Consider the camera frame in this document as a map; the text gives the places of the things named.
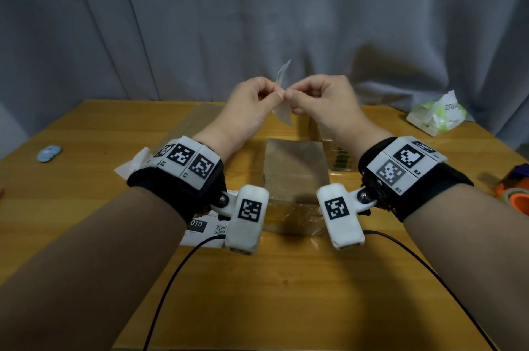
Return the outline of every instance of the person's right hand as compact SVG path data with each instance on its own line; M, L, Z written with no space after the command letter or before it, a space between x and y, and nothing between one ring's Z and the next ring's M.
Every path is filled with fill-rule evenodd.
M392 136L363 113L353 87L344 75L312 75L287 89L292 113L309 114L327 128L338 146L356 158Z

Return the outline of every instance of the person's left hand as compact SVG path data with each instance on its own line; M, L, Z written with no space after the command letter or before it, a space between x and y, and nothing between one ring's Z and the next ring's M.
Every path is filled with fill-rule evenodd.
M235 87L218 117L193 139L226 161L257 132L285 97L285 91L264 77L251 78Z

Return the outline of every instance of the black and white square marker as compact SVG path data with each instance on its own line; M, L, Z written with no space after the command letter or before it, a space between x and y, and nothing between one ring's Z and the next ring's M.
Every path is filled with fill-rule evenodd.
M162 157L165 156L165 154L171 150L171 148L175 146L175 144L168 144L160 149L158 153L156 153L153 157Z
M424 155L406 144L401 147L393 157L406 167L413 167L424 157Z
M195 160L193 160L193 162L190 164L189 170L205 180L210 171L213 169L213 166L215 166L213 162L207 159L205 156L197 155Z
M241 202L241 209L239 210L239 219L258 222L261 206L261 202L243 199Z
M428 153L434 153L434 152L437 152L437 150L435 149L432 149L431 147L429 147L427 144L424 144L422 143L421 141L413 141L412 142L415 146L418 146L420 147L422 150L424 150L425 152L428 152Z
M388 160L377 170L376 174L383 179L386 184L391 186L404 176L405 171L394 161Z
M327 209L330 220L349 215L349 210L342 196L325 201L325 208Z
M189 149L187 146L177 144L175 149L167 156L167 158L181 166L185 166L189 159L195 154L195 151Z

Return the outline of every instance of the hand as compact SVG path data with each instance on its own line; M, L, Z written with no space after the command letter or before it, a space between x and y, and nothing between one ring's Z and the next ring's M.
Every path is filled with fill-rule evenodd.
M360 159L381 140L393 136L363 113L347 77L313 75L285 92L292 113L309 114L327 128L338 146Z
M218 117L200 133L202 142L226 161L253 136L268 114L284 99L285 91L271 80L256 77L235 87Z

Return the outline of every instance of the person's left forearm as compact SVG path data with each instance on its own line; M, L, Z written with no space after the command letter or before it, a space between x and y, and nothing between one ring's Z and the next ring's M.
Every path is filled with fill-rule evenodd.
M186 230L134 187L57 238L0 287L2 349L109 349Z

